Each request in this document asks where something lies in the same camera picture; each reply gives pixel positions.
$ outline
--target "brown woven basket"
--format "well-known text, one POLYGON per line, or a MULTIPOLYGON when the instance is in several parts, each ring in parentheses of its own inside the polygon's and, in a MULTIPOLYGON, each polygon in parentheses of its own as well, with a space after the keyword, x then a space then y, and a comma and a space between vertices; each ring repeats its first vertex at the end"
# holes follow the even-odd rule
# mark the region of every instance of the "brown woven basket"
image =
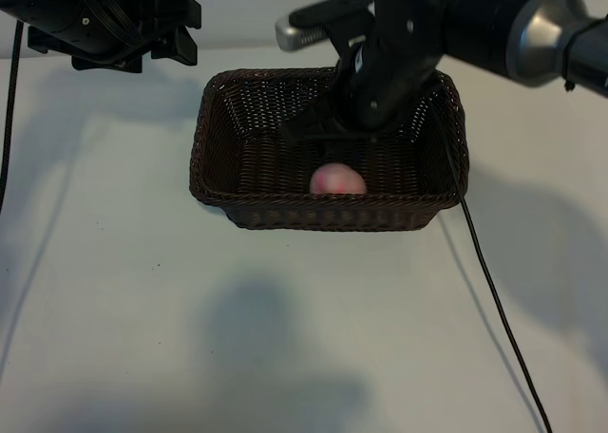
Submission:
POLYGON ((236 70, 215 77, 204 91, 192 150, 194 197, 247 229, 409 231, 457 205, 439 131, 448 133, 465 192, 465 112, 445 74, 441 91, 420 97, 411 122, 377 143, 353 144, 339 160, 321 159, 313 143, 285 144, 278 128, 326 90, 333 74, 333 68, 236 70), (330 161, 359 172, 368 193, 309 194, 314 170, 330 161))

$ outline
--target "cable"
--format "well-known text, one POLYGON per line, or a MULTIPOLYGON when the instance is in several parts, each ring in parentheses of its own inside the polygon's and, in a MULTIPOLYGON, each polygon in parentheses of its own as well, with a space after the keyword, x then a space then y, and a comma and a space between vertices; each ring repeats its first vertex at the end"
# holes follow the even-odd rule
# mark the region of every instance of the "cable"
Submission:
POLYGON ((490 270, 487 268, 487 264, 485 263, 484 253, 482 252, 482 245, 479 242, 479 238, 477 237, 477 231, 475 230, 475 225, 473 224, 473 219, 471 217, 471 213, 468 210, 468 205, 466 204, 465 196, 460 189, 460 185, 458 182, 458 174, 456 172, 456 167, 454 166, 454 160, 451 155, 451 148, 449 145, 449 141, 447 139, 447 134, 443 130, 443 126, 439 120, 439 117, 436 115, 435 111, 430 109, 430 114, 435 120, 435 124, 440 129, 441 137, 444 143, 444 148, 446 149, 447 155, 447 163, 449 164, 449 169, 451 170, 452 176, 454 178, 454 186, 456 187, 456 193, 458 195, 458 199, 460 200, 461 205, 463 206, 463 211, 465 212, 466 224, 468 225, 468 230, 471 233, 471 238, 473 239, 473 246, 475 246, 475 252, 477 253, 477 258, 479 259, 479 263, 482 266, 482 270, 484 271, 485 279, 487 280, 487 285, 492 292, 492 297, 494 298, 494 303, 496 303, 496 308, 498 309, 498 314, 501 316, 501 322, 503 322, 504 331, 506 332, 506 336, 509 339, 509 343, 515 352, 515 356, 517 357, 517 361, 522 368, 523 377, 528 384, 528 388, 530 389, 530 393, 532 394, 532 398, 534 398, 534 403, 536 404, 537 409, 541 413, 542 423, 544 424, 544 428, 546 433, 553 433, 553 429, 551 428, 551 423, 549 422, 549 418, 547 417, 546 412, 544 411, 544 407, 542 406, 541 398, 534 387, 534 382, 532 381, 532 376, 530 376, 530 372, 528 371, 528 367, 525 364, 525 360, 523 359, 522 352, 520 351, 520 347, 517 344, 517 340, 515 339, 515 335, 513 335, 513 330, 511 330, 511 326, 509 325, 509 321, 506 319, 506 314, 504 313, 503 303, 501 302, 501 298, 498 295, 496 290, 496 286, 494 285, 494 280, 492 279, 492 274, 490 270))
POLYGON ((23 22, 18 21, 15 26, 15 40, 12 45, 12 59, 10 60, 9 98, 7 101, 7 119, 4 127, 4 147, 2 150, 2 171, 0 171, 0 213, 4 203, 4 194, 7 191, 9 177, 10 138, 12 136, 12 114, 15 109, 15 96, 17 92, 17 74, 19 72, 19 57, 21 55, 21 39, 23 37, 23 22))

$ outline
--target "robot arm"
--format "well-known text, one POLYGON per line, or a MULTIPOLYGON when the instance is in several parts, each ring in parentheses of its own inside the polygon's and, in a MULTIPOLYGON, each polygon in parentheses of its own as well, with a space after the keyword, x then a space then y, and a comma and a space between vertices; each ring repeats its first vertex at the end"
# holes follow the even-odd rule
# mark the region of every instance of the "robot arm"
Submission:
POLYGON ((582 0, 375 0, 375 19, 361 24, 364 12, 364 0, 330 0, 277 23, 283 49, 329 37, 341 57, 340 75, 323 103, 338 123, 323 122, 322 134, 310 136, 294 122, 288 128, 293 138, 369 137, 391 126, 443 55, 523 85, 561 76, 608 96, 608 21, 589 17, 582 0), (314 19, 310 13, 319 7, 325 16, 314 19), (349 20, 359 30, 351 26, 356 37, 345 47, 335 32, 349 20), (352 128, 348 135, 345 126, 352 128))
POLYGON ((200 28, 195 0, 0 0, 0 9, 30 24, 30 48, 70 55, 79 70, 141 72, 147 52, 197 63, 186 29, 200 28))

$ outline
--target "ball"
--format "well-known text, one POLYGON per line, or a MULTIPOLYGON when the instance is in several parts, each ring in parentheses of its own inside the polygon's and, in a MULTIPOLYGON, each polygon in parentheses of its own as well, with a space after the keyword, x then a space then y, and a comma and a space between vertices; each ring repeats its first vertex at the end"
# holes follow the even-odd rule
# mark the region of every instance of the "ball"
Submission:
POLYGON ((366 190, 363 177, 345 164, 323 165, 311 178, 311 194, 365 194, 366 190))

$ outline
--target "white table surface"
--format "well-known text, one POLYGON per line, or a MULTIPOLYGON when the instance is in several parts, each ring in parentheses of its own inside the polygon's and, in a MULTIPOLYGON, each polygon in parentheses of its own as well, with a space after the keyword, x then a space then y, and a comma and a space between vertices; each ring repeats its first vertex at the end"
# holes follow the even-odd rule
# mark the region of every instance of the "white table surface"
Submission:
MULTIPOLYGON (((199 62, 131 76, 23 61, 0 431, 538 432, 460 209, 416 233, 251 232, 190 196, 209 79, 328 66, 331 48, 199 62)), ((473 217, 554 430, 605 432, 608 102, 442 69, 467 111, 473 217)), ((5 100, 2 86, 2 115, 5 100)))

